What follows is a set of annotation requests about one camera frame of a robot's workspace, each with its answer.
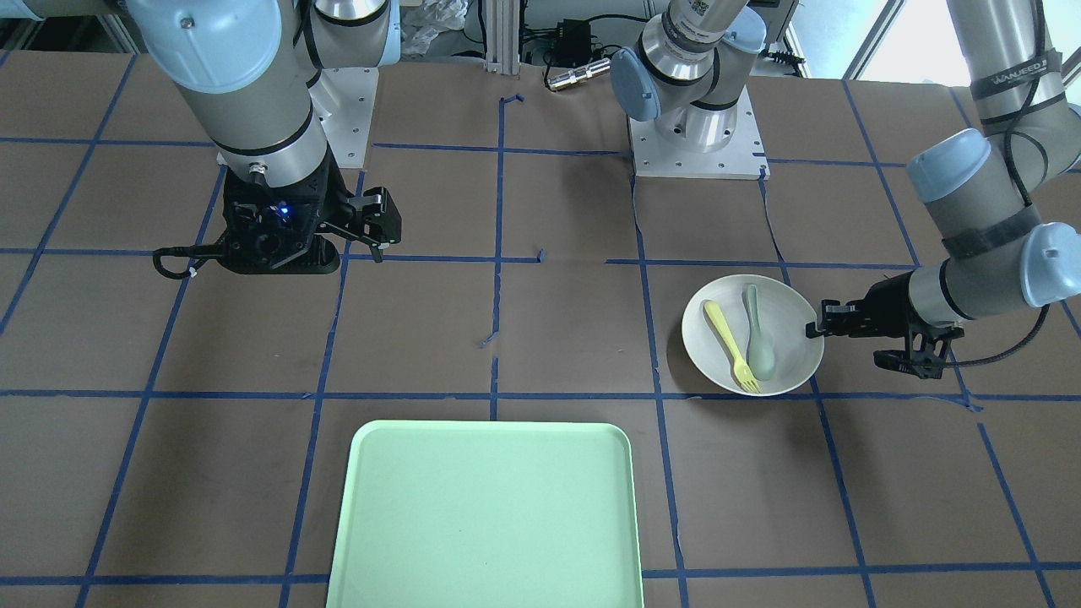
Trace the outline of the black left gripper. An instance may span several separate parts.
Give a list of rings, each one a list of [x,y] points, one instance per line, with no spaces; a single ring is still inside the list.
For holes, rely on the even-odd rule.
[[[806,326],[806,338],[905,338],[923,328],[923,319],[915,310],[909,285],[915,272],[897,274],[869,288],[858,300],[823,299],[818,318]]]

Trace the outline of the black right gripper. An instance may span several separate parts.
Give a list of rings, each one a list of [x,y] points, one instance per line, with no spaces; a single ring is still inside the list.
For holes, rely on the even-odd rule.
[[[265,166],[251,166],[246,176],[228,171],[223,211],[232,201],[304,209],[312,225],[309,232],[361,242],[368,246],[375,263],[381,263],[383,253],[402,238],[402,216],[391,191],[372,187],[353,196],[331,155],[325,155],[309,176],[281,187],[268,184]]]

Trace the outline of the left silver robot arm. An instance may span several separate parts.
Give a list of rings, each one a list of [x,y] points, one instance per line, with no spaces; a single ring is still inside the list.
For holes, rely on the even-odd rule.
[[[873,285],[860,300],[826,301],[808,338],[938,332],[1078,294],[1078,232],[1046,223],[1032,193],[1078,163],[1078,108],[1040,1],[950,1],[980,125],[906,166],[948,257]],[[764,47],[744,1],[671,1],[633,47],[611,60],[611,84],[636,121],[671,111],[728,111]]]

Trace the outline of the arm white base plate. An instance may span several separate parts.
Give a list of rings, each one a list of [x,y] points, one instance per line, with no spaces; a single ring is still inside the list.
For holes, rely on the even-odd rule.
[[[309,89],[313,114],[306,134],[286,149],[267,155],[219,149],[217,163],[228,166],[239,176],[246,176],[251,166],[265,166],[271,187],[308,176],[322,162],[324,149],[333,153],[341,168],[362,169],[366,166],[378,78],[375,67],[325,69]]]
[[[653,121],[628,118],[627,127],[638,177],[765,181],[771,176],[747,89],[726,109],[688,105]]]

